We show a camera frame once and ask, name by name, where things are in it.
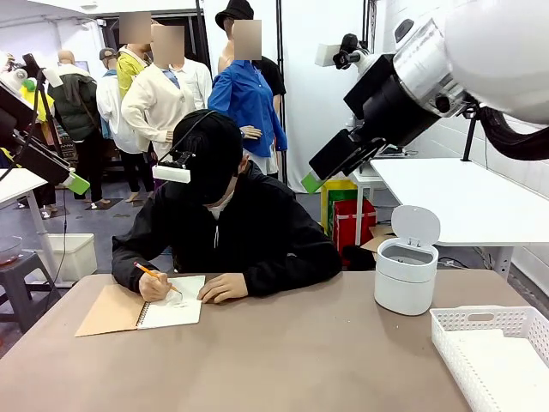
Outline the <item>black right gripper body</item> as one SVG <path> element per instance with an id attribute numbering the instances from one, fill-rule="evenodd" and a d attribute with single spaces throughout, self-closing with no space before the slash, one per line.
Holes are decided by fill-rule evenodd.
<path id="1" fill-rule="evenodd" d="M 362 125 L 351 138 L 364 145 L 376 138 L 403 147 L 435 124 L 440 117 L 412 99 L 397 76 L 392 54 L 365 57 L 367 69 L 344 97 Z"/>

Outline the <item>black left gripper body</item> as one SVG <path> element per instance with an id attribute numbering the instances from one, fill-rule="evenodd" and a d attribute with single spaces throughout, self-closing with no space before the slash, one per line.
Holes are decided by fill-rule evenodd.
<path id="1" fill-rule="evenodd" d="M 35 109 L 19 94 L 1 84 L 1 143 L 28 144 L 36 120 Z"/>

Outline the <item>person's right hand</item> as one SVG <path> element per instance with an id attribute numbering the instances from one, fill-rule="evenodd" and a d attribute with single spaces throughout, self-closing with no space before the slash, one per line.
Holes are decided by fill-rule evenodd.
<path id="1" fill-rule="evenodd" d="M 164 300 L 172 290 L 172 284 L 169 282 L 168 275 L 158 270 L 153 270 L 150 274 L 144 272 L 138 286 L 139 293 L 147 302 Z"/>

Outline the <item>person's left hand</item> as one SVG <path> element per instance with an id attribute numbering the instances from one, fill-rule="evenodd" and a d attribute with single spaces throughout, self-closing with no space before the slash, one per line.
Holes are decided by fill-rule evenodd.
<path id="1" fill-rule="evenodd" d="M 197 298 L 202 303 L 220 304 L 226 300 L 237 300 L 248 295 L 248 288 L 242 273 L 224 273 L 207 281 Z"/>

